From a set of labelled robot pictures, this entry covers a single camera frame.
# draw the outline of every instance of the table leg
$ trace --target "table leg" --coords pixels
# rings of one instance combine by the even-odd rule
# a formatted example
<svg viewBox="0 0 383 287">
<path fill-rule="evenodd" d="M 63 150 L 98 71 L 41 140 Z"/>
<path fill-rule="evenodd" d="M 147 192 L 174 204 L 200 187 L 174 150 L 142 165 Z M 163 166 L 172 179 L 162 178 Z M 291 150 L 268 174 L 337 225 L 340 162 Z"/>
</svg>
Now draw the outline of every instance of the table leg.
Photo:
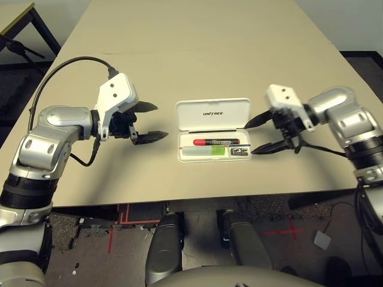
<svg viewBox="0 0 383 287">
<path fill-rule="evenodd" d="M 44 21 L 42 20 L 40 15 L 37 13 L 36 9 L 32 8 L 29 13 L 33 17 L 31 23 L 35 26 L 37 32 L 39 32 L 39 34 L 42 36 L 44 41 L 48 44 L 48 46 L 51 48 L 53 53 L 57 56 L 61 49 L 60 44 L 57 42 L 55 37 L 49 31 L 47 25 L 45 25 Z"/>
</svg>

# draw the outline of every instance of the black cable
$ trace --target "black cable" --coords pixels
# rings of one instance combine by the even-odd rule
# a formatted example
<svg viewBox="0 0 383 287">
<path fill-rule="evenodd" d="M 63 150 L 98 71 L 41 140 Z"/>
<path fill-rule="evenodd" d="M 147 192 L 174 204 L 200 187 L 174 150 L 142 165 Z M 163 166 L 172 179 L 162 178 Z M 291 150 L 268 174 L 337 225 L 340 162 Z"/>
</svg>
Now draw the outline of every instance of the black cable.
<svg viewBox="0 0 383 287">
<path fill-rule="evenodd" d="M 327 229 L 328 229 L 328 227 L 330 226 L 330 223 L 332 222 L 332 216 L 333 216 L 333 210 L 334 210 L 334 207 L 335 206 L 337 206 L 337 205 L 339 205 L 339 204 L 347 204 L 347 205 L 350 205 L 352 208 L 355 208 L 355 206 L 353 206 L 351 203 L 348 203 L 348 202 L 345 202 L 345 201 L 339 201 L 339 202 L 337 202 L 337 203 L 335 203 L 332 207 L 331 207 L 331 210 L 330 210 L 330 220 L 328 221 L 328 223 L 327 223 L 327 225 L 326 225 L 326 227 L 324 227 L 324 229 L 323 229 L 323 233 L 326 233 L 326 231 L 327 231 Z"/>
<path fill-rule="evenodd" d="M 59 71 L 61 70 L 62 68 L 64 68 L 65 66 L 68 66 L 69 64 L 72 64 L 74 62 L 78 62 L 78 61 L 82 61 L 82 60 L 89 60 L 89 61 L 95 61 L 95 62 L 99 62 L 103 65 L 105 65 L 107 68 L 108 68 L 108 72 L 109 72 L 109 76 L 108 78 L 111 79 L 112 77 L 114 77 L 115 75 L 118 74 L 118 71 L 113 68 L 108 62 L 104 61 L 104 60 L 101 60 L 101 59 L 98 59 L 98 58 L 95 58 L 95 57 L 89 57 L 89 56 L 81 56 L 81 57 L 76 57 L 76 58 L 72 58 L 72 59 L 69 59 L 63 63 L 61 63 L 60 65 L 58 65 L 57 67 L 55 67 L 52 71 L 49 72 L 49 74 L 41 81 L 41 84 L 40 86 L 38 87 L 37 91 L 36 91 L 36 95 L 34 97 L 34 101 L 32 102 L 32 106 L 31 108 L 29 109 L 29 123 L 28 123 L 28 132 L 32 130 L 33 128 L 33 125 L 34 125 L 34 117 L 35 117 L 35 113 L 36 113 L 36 107 L 37 107 L 37 103 L 38 103 L 38 100 L 40 98 L 40 95 L 42 93 L 42 90 L 45 88 L 46 84 L 49 82 L 49 80 Z"/>
<path fill-rule="evenodd" d="M 96 158 L 96 154 L 98 152 L 98 148 L 100 147 L 100 141 L 101 141 L 101 136 L 97 135 L 96 139 L 95 139 L 95 142 L 93 143 L 92 155 L 90 156 L 90 160 L 87 163 L 84 162 L 82 159 L 80 159 L 79 157 L 77 157 L 74 154 L 71 154 L 71 157 L 74 160 L 77 160 L 82 166 L 90 166 L 94 162 L 94 160 Z"/>
<path fill-rule="evenodd" d="M 333 151 L 332 149 L 325 148 L 325 147 L 319 146 L 319 145 L 312 145 L 311 143 L 308 143 L 307 141 L 303 141 L 302 146 L 305 146 L 308 148 L 318 149 L 320 151 L 330 152 L 332 154 L 340 155 L 341 157 L 346 157 L 346 154 L 344 152 Z"/>
<path fill-rule="evenodd" d="M 78 62 L 78 61 L 82 61 L 82 60 L 89 60 L 89 61 L 99 62 L 99 63 L 105 65 L 108 68 L 108 73 L 109 73 L 108 74 L 108 78 L 109 79 L 113 78 L 114 76 L 116 76 L 118 74 L 118 71 L 115 68 L 113 68 L 108 62 L 106 62 L 106 61 L 104 61 L 102 59 L 96 58 L 96 57 L 89 57 L 89 56 L 75 57 L 75 58 L 69 59 L 69 60 L 59 64 L 52 71 L 50 71 L 49 74 L 41 81 L 41 83 L 40 83 L 40 85 L 39 85 L 39 87 L 38 87 L 38 89 L 36 91 L 36 95 L 35 95 L 34 100 L 32 102 L 32 106 L 29 109 L 28 132 L 30 132 L 33 129 L 37 103 L 38 103 L 38 100 L 40 99 L 40 96 L 41 96 L 41 93 L 42 93 L 43 89 L 45 88 L 45 86 L 47 85 L 49 80 L 52 79 L 52 77 L 59 70 L 64 68 L 65 66 L 68 66 L 69 64 L 72 64 L 72 63 Z M 96 139 L 95 139 L 95 142 L 93 144 L 92 155 L 91 155 L 90 160 L 89 160 L 88 163 L 85 163 L 83 160 L 81 160 L 79 157 L 77 157 L 74 154 L 71 154 L 71 157 L 74 158 L 75 160 L 77 160 L 83 166 L 90 166 L 93 163 L 93 161 L 95 160 L 95 158 L 96 158 L 96 154 L 97 154 L 98 148 L 100 147 L 100 141 L 101 141 L 101 137 L 97 136 Z"/>
<path fill-rule="evenodd" d="M 370 271 L 369 271 L 369 268 L 367 267 L 367 262 L 366 262 L 366 259 L 364 258 L 364 252 L 363 252 L 363 242 L 364 242 L 363 230 L 361 231 L 360 235 L 361 235 L 361 238 L 360 238 L 361 258 L 363 260 L 364 269 L 366 269 L 367 275 L 370 275 Z"/>
</svg>

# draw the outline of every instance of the red tape cross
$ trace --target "red tape cross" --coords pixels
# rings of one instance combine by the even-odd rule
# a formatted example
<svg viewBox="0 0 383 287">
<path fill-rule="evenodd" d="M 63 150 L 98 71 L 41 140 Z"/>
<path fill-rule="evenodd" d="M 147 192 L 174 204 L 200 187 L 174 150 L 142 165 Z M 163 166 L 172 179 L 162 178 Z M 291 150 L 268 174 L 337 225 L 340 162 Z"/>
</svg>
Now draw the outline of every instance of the red tape cross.
<svg viewBox="0 0 383 287">
<path fill-rule="evenodd" d="M 295 229 L 293 221 L 290 218 L 288 219 L 288 224 L 290 225 L 290 229 L 289 230 L 265 231 L 265 232 L 263 232 L 263 235 L 292 234 L 293 235 L 293 239 L 295 241 L 298 241 L 297 233 L 302 233 L 303 229 Z"/>
</svg>

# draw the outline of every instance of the white wall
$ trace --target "white wall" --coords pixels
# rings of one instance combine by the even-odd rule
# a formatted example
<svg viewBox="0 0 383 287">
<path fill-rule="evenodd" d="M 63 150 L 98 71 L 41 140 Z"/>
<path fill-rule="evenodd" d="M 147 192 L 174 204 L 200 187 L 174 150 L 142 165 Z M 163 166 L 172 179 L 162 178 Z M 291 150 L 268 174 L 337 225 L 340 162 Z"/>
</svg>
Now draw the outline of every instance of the white wall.
<svg viewBox="0 0 383 287">
<path fill-rule="evenodd" d="M 0 4 L 30 1 L 0 0 Z M 60 44 L 63 44 L 90 0 L 34 0 L 34 2 L 36 10 L 53 35 Z M 372 50 L 380 52 L 383 56 L 383 0 L 296 0 L 296 2 L 338 49 Z M 46 55 L 47 60 L 53 58 L 53 53 L 32 25 L 28 25 L 16 39 Z M 6 49 L 0 52 L 0 64 L 17 62 L 24 60 Z"/>
<path fill-rule="evenodd" d="M 296 0 L 342 51 L 383 55 L 383 0 Z"/>
<path fill-rule="evenodd" d="M 1 4 L 25 3 L 32 0 L 0 0 Z M 90 0 L 33 0 L 35 9 L 44 20 L 52 34 L 60 45 L 64 44 L 71 34 L 73 28 L 79 21 L 81 15 L 86 10 Z M 50 51 L 48 45 L 42 40 L 39 33 L 32 24 L 28 24 L 15 38 L 21 41 L 25 46 L 40 52 L 47 58 L 54 59 L 54 54 Z M 0 52 L 0 65 L 6 63 L 24 63 L 25 60 L 7 49 Z"/>
</svg>

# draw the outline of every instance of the beige tabletop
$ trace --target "beige tabletop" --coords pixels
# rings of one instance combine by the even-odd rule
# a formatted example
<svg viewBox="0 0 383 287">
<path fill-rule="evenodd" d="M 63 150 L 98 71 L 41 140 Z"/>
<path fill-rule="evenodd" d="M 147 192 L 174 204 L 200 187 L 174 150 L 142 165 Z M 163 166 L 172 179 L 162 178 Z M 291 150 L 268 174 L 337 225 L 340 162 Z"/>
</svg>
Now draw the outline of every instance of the beige tabletop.
<svg viewBox="0 0 383 287">
<path fill-rule="evenodd" d="M 34 6 L 33 2 L 0 4 L 0 34 L 7 33 Z"/>
<path fill-rule="evenodd" d="M 332 43 L 292 0 L 93 0 L 53 66 L 75 56 L 100 57 L 127 73 L 141 100 L 159 109 L 138 114 L 141 133 L 169 136 L 148 145 L 128 139 L 102 143 L 90 167 L 69 160 L 54 195 L 55 206 L 133 203 L 353 188 L 352 167 L 342 157 L 303 148 L 254 156 L 250 161 L 180 163 L 175 103 L 248 97 L 251 116 L 269 107 L 269 84 L 294 87 L 302 102 L 336 85 L 352 87 L 361 105 L 383 124 L 383 105 Z M 50 105 L 93 108 L 106 69 L 75 63 L 47 85 L 38 109 Z M 0 149 L 8 165 L 28 125 L 28 108 Z M 304 133 L 316 145 L 339 150 L 328 126 Z M 253 147 L 278 141 L 271 123 L 250 130 Z M 88 160 L 93 141 L 72 152 Z"/>
</svg>

